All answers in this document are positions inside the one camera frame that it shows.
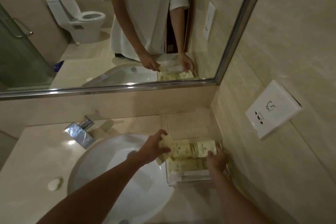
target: wall switch plate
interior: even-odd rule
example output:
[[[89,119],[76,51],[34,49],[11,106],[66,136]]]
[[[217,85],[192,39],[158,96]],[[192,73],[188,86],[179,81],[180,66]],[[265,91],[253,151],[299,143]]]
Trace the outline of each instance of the wall switch plate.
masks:
[[[208,7],[207,17],[205,18],[204,29],[203,29],[203,34],[207,41],[209,38],[211,26],[212,26],[212,20],[213,20],[213,17],[215,16],[215,11],[216,11],[215,6],[213,5],[212,2],[210,2],[209,7]]]
[[[293,96],[273,80],[248,109],[246,115],[261,139],[301,109],[301,105]]]

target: toilet tank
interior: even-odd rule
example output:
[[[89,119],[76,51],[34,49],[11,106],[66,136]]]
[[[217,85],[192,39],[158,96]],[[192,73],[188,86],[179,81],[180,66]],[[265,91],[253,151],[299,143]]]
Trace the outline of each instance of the toilet tank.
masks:
[[[68,24],[71,21],[72,18],[65,12],[60,0],[46,1],[58,25]]]

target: shower glass door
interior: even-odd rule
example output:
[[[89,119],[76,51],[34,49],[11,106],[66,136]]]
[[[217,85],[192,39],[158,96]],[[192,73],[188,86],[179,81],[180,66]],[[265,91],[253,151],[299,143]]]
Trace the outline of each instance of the shower glass door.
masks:
[[[56,73],[0,4],[0,91],[47,89]]]

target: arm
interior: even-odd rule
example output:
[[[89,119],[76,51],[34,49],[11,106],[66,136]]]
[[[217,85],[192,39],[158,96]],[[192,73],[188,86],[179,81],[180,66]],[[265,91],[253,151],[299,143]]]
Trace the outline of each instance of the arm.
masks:
[[[217,147],[217,154],[208,152],[207,165],[229,223],[270,224],[260,210],[244,197],[224,175],[227,156]]]
[[[123,30],[128,41],[131,43],[134,51],[138,55],[141,63],[147,69],[153,71],[160,71],[159,64],[153,59],[149,52],[145,49],[141,43],[131,18],[129,17],[125,0],[111,0],[115,17],[117,18],[121,29]]]
[[[174,35],[177,44],[178,58],[187,73],[188,70],[194,71],[194,62],[184,52],[184,7],[178,7],[170,10],[171,25],[173,26]]]
[[[160,154],[170,152],[168,147],[159,148],[162,134],[167,135],[160,129],[148,137],[137,153],[67,196],[37,224],[102,223],[136,171]]]

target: mirror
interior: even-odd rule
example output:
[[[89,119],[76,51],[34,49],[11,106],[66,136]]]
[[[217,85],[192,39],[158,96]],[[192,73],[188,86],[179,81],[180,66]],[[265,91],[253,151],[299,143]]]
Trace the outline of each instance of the mirror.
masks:
[[[214,78],[242,2],[0,0],[0,92]]]

